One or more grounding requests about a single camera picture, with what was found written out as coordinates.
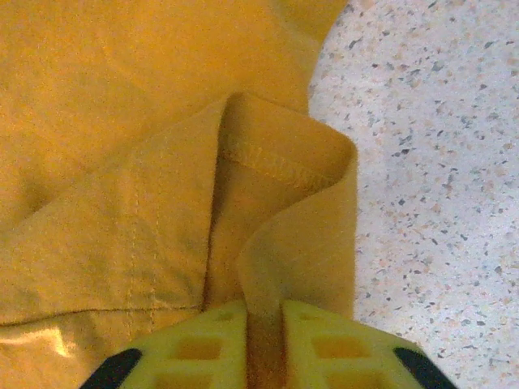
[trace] terrazzo floor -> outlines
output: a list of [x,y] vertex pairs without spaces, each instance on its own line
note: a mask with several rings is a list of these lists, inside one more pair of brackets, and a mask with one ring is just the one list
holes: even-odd
[[353,0],[311,115],[360,155],[355,316],[519,388],[519,2]]

